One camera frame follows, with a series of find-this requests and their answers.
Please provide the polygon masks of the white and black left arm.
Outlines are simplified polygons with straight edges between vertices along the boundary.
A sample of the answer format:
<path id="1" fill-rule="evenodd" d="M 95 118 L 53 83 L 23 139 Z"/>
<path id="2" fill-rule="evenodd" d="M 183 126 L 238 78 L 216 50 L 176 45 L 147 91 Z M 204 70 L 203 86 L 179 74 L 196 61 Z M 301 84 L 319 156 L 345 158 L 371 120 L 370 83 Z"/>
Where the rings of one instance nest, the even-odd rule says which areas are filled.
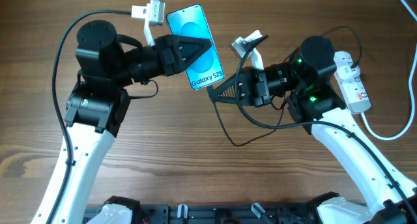
<path id="1" fill-rule="evenodd" d="M 81 68 L 66 103 L 63 145 L 33 223 L 81 223 L 98 169 L 133 99 L 126 87 L 179 74 L 211 47 L 206 38 L 178 35 L 142 46 L 104 20 L 83 25 L 77 40 Z"/>

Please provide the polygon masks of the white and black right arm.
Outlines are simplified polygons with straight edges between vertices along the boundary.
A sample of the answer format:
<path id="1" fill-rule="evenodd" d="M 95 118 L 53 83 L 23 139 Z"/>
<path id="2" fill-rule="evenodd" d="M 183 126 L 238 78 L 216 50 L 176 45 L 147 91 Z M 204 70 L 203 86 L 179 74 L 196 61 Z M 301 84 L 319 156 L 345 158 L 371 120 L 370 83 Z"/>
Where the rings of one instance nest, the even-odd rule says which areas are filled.
<path id="1" fill-rule="evenodd" d="M 323 36 L 311 36 L 280 64 L 262 70 L 244 67 L 246 59 L 265 40 L 244 46 L 236 73 L 217 88 L 208 87 L 213 104 L 237 105 L 252 124 L 269 130 L 301 126 L 340 162 L 359 188 L 372 213 L 370 223 L 415 223 L 416 183 L 402 175 L 367 138 L 335 92 L 330 77 L 336 72 L 334 47 Z M 261 107 L 286 93 L 292 124 L 263 124 L 246 106 Z"/>

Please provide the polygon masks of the blue Galaxy S25 smartphone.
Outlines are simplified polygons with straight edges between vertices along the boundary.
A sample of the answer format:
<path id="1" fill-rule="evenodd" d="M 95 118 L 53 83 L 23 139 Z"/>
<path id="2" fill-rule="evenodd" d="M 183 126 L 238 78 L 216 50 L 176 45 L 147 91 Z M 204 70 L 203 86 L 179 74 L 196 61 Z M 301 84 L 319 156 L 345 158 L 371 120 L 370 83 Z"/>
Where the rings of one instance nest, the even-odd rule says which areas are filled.
<path id="1" fill-rule="evenodd" d="M 193 90 L 212 85 L 224 78 L 223 68 L 211 31 L 200 4 L 182 8 L 166 15 L 172 35 L 184 38 L 179 43 L 186 75 Z"/>

